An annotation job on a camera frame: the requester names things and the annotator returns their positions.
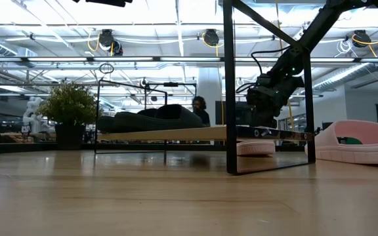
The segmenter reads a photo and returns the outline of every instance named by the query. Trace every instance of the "metal pipe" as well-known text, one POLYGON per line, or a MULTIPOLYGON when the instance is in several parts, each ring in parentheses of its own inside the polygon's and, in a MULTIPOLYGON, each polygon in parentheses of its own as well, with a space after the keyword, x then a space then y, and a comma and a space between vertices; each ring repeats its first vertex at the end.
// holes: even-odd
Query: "metal pipe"
POLYGON ((53 36, 55 36, 57 39, 59 39, 60 41, 62 41, 69 49, 73 50, 78 55, 83 56, 83 54, 80 53, 80 52, 78 52, 77 50, 75 50, 74 47, 69 42, 65 41, 61 36, 59 36, 59 34, 57 34, 48 25, 46 25, 46 23, 44 21, 42 21, 39 17, 37 17, 35 14, 33 14, 29 9, 27 9, 27 6, 23 2, 19 3, 17 0, 11 0, 11 1, 15 5, 19 6, 21 9, 25 10, 26 12, 28 12, 30 15, 32 15, 36 20, 38 20, 40 22, 41 26, 43 26, 44 28, 48 29, 52 33, 53 36))
POLYGON ((33 79, 30 79, 30 81, 33 81, 34 79, 36 79, 37 77, 39 77, 40 75, 44 75, 44 73, 47 73, 47 72, 49 72, 49 71, 46 71, 45 72, 45 70, 42 70, 41 72, 39 72, 37 75, 35 75, 34 77, 33 77, 33 79))
POLYGON ((313 89, 315 90, 327 90, 343 85, 349 81, 353 81, 357 78, 372 73, 377 69, 374 63, 361 63, 348 68, 340 68, 332 71, 316 80, 314 80, 313 89))
MULTIPOLYGON (((166 63, 161 63, 153 67, 135 67, 135 66, 129 66, 129 67, 119 67, 112 65, 115 69, 154 69, 154 70, 159 70, 163 69, 167 66, 174 66, 175 64, 166 64, 166 63)), ((14 65, 8 65, 7 67, 4 67, 4 70, 90 70, 90 69, 98 69, 100 65, 83 65, 83 66, 62 66, 62 65, 37 65, 33 68, 28 68, 25 66, 14 66, 14 65)))
POLYGON ((180 14, 179 14, 179 0, 175 1, 176 3, 176 16, 177 16, 177 39, 178 39, 178 49, 180 51, 180 56, 184 56, 183 49, 183 38, 182 38, 182 28, 180 26, 180 14))
MULTIPOLYGON (((154 87, 154 89, 156 89, 158 87, 158 85, 156 85, 155 87, 154 87)), ((151 94, 153 91, 150 91, 148 94, 151 94)))
MULTIPOLYGON (((54 84, 35 84, 35 83, 24 83, 24 84, 13 84, 13 83, 0 83, 0 86, 18 86, 18 87, 58 87, 60 85, 62 85, 61 83, 54 83, 54 84)), ((86 85, 86 86, 97 86, 98 84, 97 83, 82 83, 82 84, 79 84, 79 85, 86 85)), ((117 85, 111 85, 111 84, 107 84, 107 85, 103 85, 103 87, 117 87, 117 85)))
POLYGON ((6 78, 6 79, 16 79, 17 81, 21 81, 21 82, 27 82, 25 79, 21 78, 21 77, 18 77, 18 76, 15 76, 15 75, 11 75, 5 71, 2 71, 0 70, 0 76, 6 78))
POLYGON ((189 91, 190 92, 190 94, 192 94, 192 95, 194 95, 195 96, 195 94, 186 86, 186 85, 183 85, 184 86, 184 88, 186 88, 187 89, 187 91, 189 91))
MULTIPOLYGON (((62 8, 62 10, 64 10, 65 12, 66 12, 66 14, 68 14, 68 16, 70 16, 70 18, 77 24, 77 26, 79 25, 79 23, 78 23, 78 21, 64 8, 64 6, 62 6, 62 4, 60 4, 60 2, 58 1, 58 0, 54 0, 56 3, 58 3, 58 6, 60 7, 60 8, 62 8)), ((52 9, 61 17, 61 19, 64 21, 64 24, 65 24, 65 26, 68 28, 68 29, 70 29, 70 30, 72 30, 72 31, 74 31, 74 32, 76 32, 81 38, 86 38, 87 36, 89 36, 90 34, 91 34, 91 32, 90 31, 87 31, 87 29, 83 29, 83 31, 87 34, 86 35, 86 37, 83 37, 81 34, 80 34, 80 32, 77 30, 77 29, 75 29, 75 28, 71 28, 71 27, 69 27, 68 26, 68 22, 65 20, 65 18, 55 9, 55 8, 53 8, 52 7, 52 9)))
MULTIPOLYGON (((252 27, 252 28, 261 28, 261 26, 257 24, 252 24, 252 23, 246 23, 246 24, 241 24, 237 23, 234 24, 236 27, 241 27, 241 28, 246 28, 246 27, 252 27)), ((50 28, 64 28, 65 24, 47 24, 48 27, 50 28)), ((106 28, 114 28, 114 27, 175 27, 176 24, 174 23, 136 23, 136 24, 67 24, 69 28, 83 28, 83 29, 88 29, 88 28, 95 28, 95 29, 106 29, 106 28)), ((220 23, 182 23, 181 26, 199 26, 200 28, 205 28, 211 26, 212 28, 218 28, 218 27, 223 27, 222 24, 220 23)), ((0 24, 0 28, 16 28, 16 29, 21 29, 21 28, 30 28, 30 27, 41 27, 39 24, 0 24)))
MULTIPOLYGON (((167 93, 165 91, 160 91, 160 90, 156 90, 156 92, 161 92, 161 93, 167 93)), ((39 94, 39 93, 24 93, 24 94, 16 94, 16 93, 0 93, 0 96, 50 96, 49 93, 46 93, 46 94, 39 94)), ((100 96, 105 96, 105 97, 145 97, 145 94, 104 94, 103 92, 100 94, 100 96)), ((156 96, 156 97, 164 97, 165 98, 165 95, 164 94, 147 94, 146 95, 147 97, 152 97, 152 96, 156 96)), ((168 94, 167 93, 167 97, 168 98, 193 98, 193 95, 192 94, 168 94)))
POLYGON ((140 88, 140 87, 135 87, 134 83, 132 82, 131 78, 129 78, 129 76, 127 74, 125 74, 125 72, 123 72, 122 70, 120 69, 117 69, 116 70, 117 73, 122 76, 124 79, 126 79, 131 85, 132 85, 132 88, 137 91, 137 92, 141 92, 140 89, 137 89, 137 88, 140 88))
POLYGON ((135 96, 130 96, 130 98, 131 98, 132 100, 136 101, 138 105, 142 105, 141 101, 138 100, 137 98, 135 98, 135 96))
POLYGON ((357 85, 351 86, 351 88, 352 89, 359 89, 359 88, 362 88, 364 86, 367 86, 367 85, 370 85, 370 84, 373 84, 373 83, 377 83, 377 82, 378 82, 378 78, 375 78, 375 79, 372 79, 370 81, 366 81, 366 82, 359 83, 357 85))

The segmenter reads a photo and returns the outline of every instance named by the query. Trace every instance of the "wooden floor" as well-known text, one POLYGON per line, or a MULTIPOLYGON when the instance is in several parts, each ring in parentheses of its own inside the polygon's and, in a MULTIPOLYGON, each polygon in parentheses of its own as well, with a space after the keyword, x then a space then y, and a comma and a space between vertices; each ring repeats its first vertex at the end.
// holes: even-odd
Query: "wooden floor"
POLYGON ((0 235, 378 236, 378 167, 230 176, 217 152, 176 152, 165 165, 161 153, 4 154, 0 235))

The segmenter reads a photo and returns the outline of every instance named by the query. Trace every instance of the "cable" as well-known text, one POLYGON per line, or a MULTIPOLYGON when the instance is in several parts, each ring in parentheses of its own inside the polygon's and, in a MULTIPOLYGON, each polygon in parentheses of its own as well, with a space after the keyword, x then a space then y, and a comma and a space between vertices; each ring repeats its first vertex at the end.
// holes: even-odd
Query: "cable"
POLYGON ((377 57, 376 53, 374 52, 374 49, 371 45, 368 45, 368 47, 370 48, 370 51, 373 53, 374 57, 377 57))
POLYGON ((96 46, 96 49, 93 49, 90 45, 90 36, 91 34, 89 33, 89 38, 87 39, 87 46, 89 46, 89 49, 92 50, 93 52, 97 51, 98 50, 98 44, 100 42, 100 34, 98 34, 97 36, 97 46, 96 46))
POLYGON ((244 92, 246 89, 250 89, 251 87, 254 87, 256 83, 246 83, 236 89, 236 93, 244 92))
POLYGON ((339 54, 335 55, 334 57, 338 57, 341 54, 346 54, 349 51, 351 51, 352 43, 349 40, 338 42, 336 45, 336 49, 338 50, 339 54))
POLYGON ((211 45, 207 44, 207 42, 205 42, 204 36, 205 36, 205 33, 202 34, 202 41, 203 41, 203 43, 205 43, 205 45, 207 45, 208 47, 215 48, 215 51, 216 51, 217 57, 218 57, 218 48, 224 46, 224 43, 221 44, 221 45, 219 45, 219 46, 218 45, 217 46, 211 46, 211 45))
POLYGON ((365 43, 365 42, 361 42, 361 41, 359 41, 359 40, 356 40, 356 39, 355 39, 355 36, 356 36, 356 34, 352 35, 351 39, 354 40, 355 42, 360 43, 360 44, 363 44, 363 45, 375 45, 375 44, 378 43, 378 41, 376 41, 376 42, 374 42, 374 43, 365 43))
POLYGON ((250 56, 254 59, 254 61, 256 62, 256 64, 259 66, 259 70, 261 71, 261 74, 263 74, 263 71, 262 71, 262 66, 261 64, 259 63, 259 61, 255 58, 255 54, 258 54, 258 53, 274 53, 274 52, 281 52, 283 50, 286 50, 286 49, 289 49, 291 46, 286 46, 285 48, 283 49, 278 49, 278 50, 266 50, 266 51, 255 51, 255 52, 252 52, 250 54, 250 56))

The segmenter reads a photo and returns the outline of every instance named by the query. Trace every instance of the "black metal table leg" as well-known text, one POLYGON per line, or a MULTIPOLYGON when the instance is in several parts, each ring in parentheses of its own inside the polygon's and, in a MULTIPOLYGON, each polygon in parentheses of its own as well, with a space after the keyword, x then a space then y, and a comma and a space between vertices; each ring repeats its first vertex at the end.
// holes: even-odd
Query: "black metal table leg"
MULTIPOLYGON (((314 134, 314 111, 313 111, 313 86, 312 68, 310 65, 310 52, 304 49, 304 91, 306 95, 306 132, 314 134)), ((316 150, 314 147, 314 136, 312 141, 307 142, 308 163, 316 162, 316 150)))
POLYGON ((94 155, 97 154, 97 143, 98 143, 98 140, 97 140, 97 120, 98 120, 98 112, 99 112, 99 109, 100 109, 100 84, 101 84, 102 80, 100 80, 98 82, 98 86, 97 86, 97 101, 96 101, 96 125, 95 125, 95 128, 94 128, 94 155))
POLYGON ((227 173, 237 174, 236 74, 234 62, 233 1, 224 0, 224 64, 226 81, 227 173))

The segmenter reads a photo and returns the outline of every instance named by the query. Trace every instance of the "ceiling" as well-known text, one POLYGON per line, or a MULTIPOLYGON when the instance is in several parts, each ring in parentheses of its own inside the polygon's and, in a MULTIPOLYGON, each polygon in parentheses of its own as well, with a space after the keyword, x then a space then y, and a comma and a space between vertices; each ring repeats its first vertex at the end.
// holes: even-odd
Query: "ceiling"
MULTIPOLYGON (((224 56, 224 47, 207 47, 202 41, 202 33, 206 29, 216 29, 223 42, 221 1, 216 0, 139 0, 127 4, 125 8, 111 7, 94 3, 72 0, 27 0, 21 7, 16 0, 0 0, 0 42, 11 49, 27 48, 38 56, 109 56, 102 49, 92 51, 96 47, 96 38, 103 29, 112 29, 114 37, 121 42, 124 56, 224 56)), ((277 14, 273 1, 246 1, 255 11, 267 20, 277 24, 277 14)), ((280 1, 279 19, 283 31, 298 38, 308 23, 314 19, 322 1, 298 0, 298 3, 280 1)), ((272 40, 272 34, 238 10, 234 13, 236 56, 249 56, 256 50, 279 49, 279 40, 272 40)), ((336 24, 326 34, 321 43, 312 51, 312 57, 354 57, 372 56, 366 48, 355 48, 347 53, 340 53, 341 41, 346 35, 351 36, 354 30, 366 30, 373 41, 378 41, 378 10, 356 9, 341 15, 336 24)), ((46 70, 29 69, 29 77, 35 77, 33 83, 52 83, 54 81, 76 81, 94 83, 102 74, 90 72, 88 64, 80 64, 83 69, 46 70)), ((134 63, 121 62, 115 64, 116 70, 109 79, 121 83, 139 85, 143 78, 150 83, 169 81, 179 83, 197 83, 198 68, 204 64, 181 64, 139 62, 138 69, 134 63)), ((220 69, 221 79, 225 77, 222 64, 213 65, 220 69)), ((317 79, 336 67, 314 67, 313 77, 317 79)), ((26 70, 7 70, 15 78, 24 82, 26 70)), ((237 66, 236 77, 245 82, 251 81, 258 74, 253 64, 237 66)), ((111 87, 111 93, 138 94, 141 91, 111 87)), ((190 106, 191 92, 184 87, 165 88, 171 94, 185 94, 176 97, 172 102, 190 106)), ((104 97, 115 109, 138 111, 143 108, 143 97, 129 96, 104 97)), ((149 106, 160 106, 163 100, 149 102, 149 106)))

